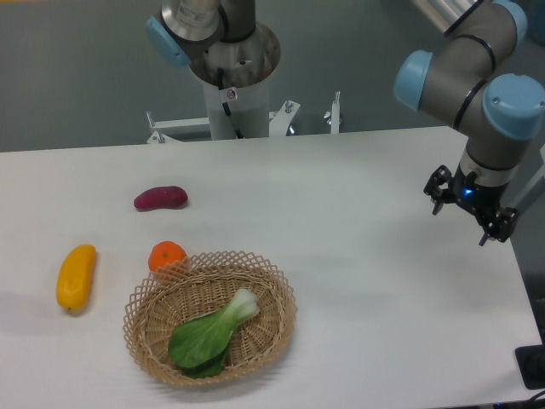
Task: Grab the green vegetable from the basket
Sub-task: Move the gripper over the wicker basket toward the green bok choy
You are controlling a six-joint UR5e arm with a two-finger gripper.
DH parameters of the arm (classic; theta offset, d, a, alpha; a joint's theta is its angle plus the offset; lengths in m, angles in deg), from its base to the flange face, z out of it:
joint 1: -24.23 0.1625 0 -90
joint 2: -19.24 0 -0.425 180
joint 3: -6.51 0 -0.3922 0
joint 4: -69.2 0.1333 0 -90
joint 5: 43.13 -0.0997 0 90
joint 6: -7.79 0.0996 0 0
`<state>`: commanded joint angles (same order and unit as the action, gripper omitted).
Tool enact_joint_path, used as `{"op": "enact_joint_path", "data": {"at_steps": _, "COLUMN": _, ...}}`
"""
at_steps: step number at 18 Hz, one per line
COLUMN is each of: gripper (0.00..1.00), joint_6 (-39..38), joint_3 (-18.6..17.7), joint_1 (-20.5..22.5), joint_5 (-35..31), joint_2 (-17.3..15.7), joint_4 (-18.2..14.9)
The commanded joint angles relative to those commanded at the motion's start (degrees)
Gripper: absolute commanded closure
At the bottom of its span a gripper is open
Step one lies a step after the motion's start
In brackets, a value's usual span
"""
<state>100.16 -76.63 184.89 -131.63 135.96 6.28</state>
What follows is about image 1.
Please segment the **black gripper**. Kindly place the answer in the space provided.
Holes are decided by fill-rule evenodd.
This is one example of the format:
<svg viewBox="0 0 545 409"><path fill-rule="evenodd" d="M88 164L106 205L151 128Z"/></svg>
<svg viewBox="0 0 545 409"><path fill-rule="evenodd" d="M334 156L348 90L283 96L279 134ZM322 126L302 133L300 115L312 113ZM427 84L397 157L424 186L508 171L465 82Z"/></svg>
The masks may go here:
<svg viewBox="0 0 545 409"><path fill-rule="evenodd" d="M453 178L450 170L440 165L430 175L423 192L433 203L433 215L438 215L444 205L454 202L477 219L483 228L479 246L488 241L505 243L513 234L518 222L519 211L515 208L500 207L500 199L507 184L495 187L479 185L470 177L472 184L467 185L467 176L457 170Z"/></svg>

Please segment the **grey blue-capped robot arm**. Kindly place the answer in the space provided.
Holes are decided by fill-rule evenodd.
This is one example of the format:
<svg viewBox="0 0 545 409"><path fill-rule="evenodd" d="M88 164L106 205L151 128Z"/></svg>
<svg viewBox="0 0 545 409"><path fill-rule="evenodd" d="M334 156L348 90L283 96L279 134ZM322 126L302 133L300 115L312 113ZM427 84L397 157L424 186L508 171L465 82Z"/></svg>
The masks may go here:
<svg viewBox="0 0 545 409"><path fill-rule="evenodd" d="M436 210L454 204L473 215L483 241L509 239L518 211L501 198L544 119L544 89L533 78L495 75L527 31L510 1L420 1L449 40L440 55L418 50L399 68L395 98L468 139L455 171L440 167L425 194ZM266 82L280 59L277 37L252 1L166 1L146 34L172 66L188 67L204 89L216 140L285 136L298 105L270 112Z"/></svg>

